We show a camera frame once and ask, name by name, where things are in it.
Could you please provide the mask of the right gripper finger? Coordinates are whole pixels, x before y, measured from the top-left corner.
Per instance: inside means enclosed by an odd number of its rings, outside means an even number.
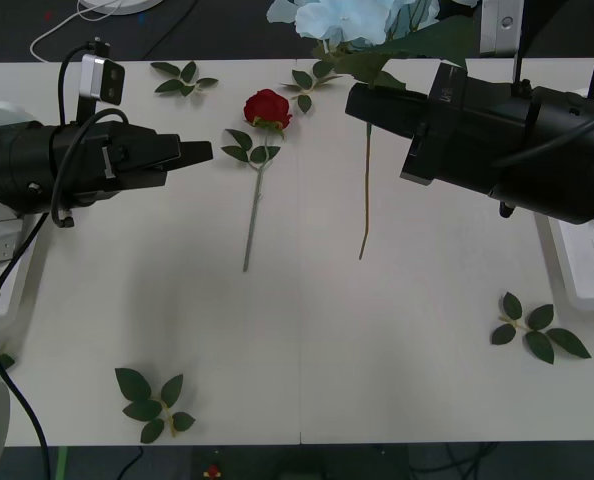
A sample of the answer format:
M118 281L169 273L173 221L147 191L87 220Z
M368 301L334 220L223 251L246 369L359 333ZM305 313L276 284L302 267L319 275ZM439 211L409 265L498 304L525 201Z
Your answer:
M396 89L383 86L371 88L367 84L356 83L352 87L352 94L365 99L383 99L387 101L426 101L427 96L423 93L408 89Z
M423 123L426 101L365 99L349 91L345 113L358 120L404 138L412 138Z

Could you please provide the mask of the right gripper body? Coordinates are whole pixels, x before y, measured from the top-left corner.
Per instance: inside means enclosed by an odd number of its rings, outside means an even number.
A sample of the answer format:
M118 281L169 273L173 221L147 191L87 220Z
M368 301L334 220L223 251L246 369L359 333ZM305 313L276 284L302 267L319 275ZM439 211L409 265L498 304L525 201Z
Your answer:
M491 83L442 63L412 137L401 177L428 186L441 180L490 193L501 178L492 163L524 142L530 101L509 83Z

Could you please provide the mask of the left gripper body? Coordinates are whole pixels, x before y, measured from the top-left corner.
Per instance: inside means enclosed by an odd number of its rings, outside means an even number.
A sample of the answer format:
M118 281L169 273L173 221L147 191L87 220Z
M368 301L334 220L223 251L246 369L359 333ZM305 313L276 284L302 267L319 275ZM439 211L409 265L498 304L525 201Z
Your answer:
M91 205L126 190L162 186L167 174L180 167L178 135L100 123L74 148L58 200L61 205Z

